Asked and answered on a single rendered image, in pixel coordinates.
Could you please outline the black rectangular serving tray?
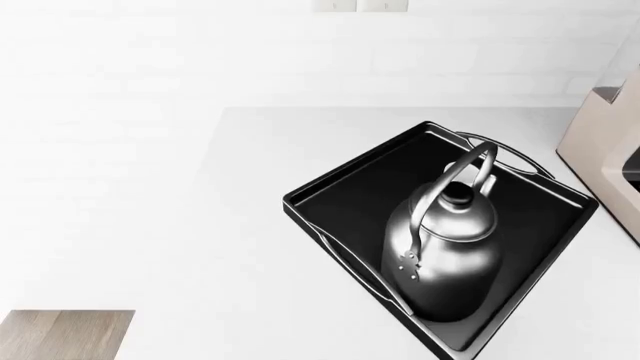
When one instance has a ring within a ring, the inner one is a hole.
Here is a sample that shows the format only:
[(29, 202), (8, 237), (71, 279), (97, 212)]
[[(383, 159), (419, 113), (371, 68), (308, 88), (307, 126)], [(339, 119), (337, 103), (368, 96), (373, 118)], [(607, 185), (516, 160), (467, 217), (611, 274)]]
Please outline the black rectangular serving tray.
[(422, 122), (283, 198), (284, 211), (439, 360), (475, 360), (598, 207), (538, 164), (499, 161), (483, 185), (498, 215), (501, 268), (480, 308), (463, 320), (418, 317), (381, 272), (385, 229), (412, 191), (481, 143), (478, 134)]

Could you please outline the shiny metal kettle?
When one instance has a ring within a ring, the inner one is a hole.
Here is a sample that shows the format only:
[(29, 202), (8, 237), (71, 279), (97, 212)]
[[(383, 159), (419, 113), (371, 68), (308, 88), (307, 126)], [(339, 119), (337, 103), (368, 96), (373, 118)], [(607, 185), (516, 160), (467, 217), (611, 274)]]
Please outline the shiny metal kettle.
[(488, 296), (503, 251), (497, 210), (482, 187), (497, 152), (491, 142), (466, 152), (387, 221), (381, 272), (418, 317), (463, 320)]

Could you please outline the beige coffee machine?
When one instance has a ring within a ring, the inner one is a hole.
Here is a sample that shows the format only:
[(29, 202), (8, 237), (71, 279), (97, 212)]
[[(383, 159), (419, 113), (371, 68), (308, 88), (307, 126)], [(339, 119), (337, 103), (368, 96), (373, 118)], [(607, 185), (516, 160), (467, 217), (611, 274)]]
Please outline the beige coffee machine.
[(640, 246), (640, 66), (588, 93), (556, 153)]

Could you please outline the white wall outlet plate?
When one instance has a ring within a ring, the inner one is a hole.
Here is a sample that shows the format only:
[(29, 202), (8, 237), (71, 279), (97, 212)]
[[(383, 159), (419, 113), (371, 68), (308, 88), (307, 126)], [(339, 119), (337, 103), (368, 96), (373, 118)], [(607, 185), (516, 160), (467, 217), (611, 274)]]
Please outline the white wall outlet plate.
[(312, 0), (314, 12), (356, 12), (357, 0)]
[(358, 0), (361, 12), (406, 12), (409, 0)]

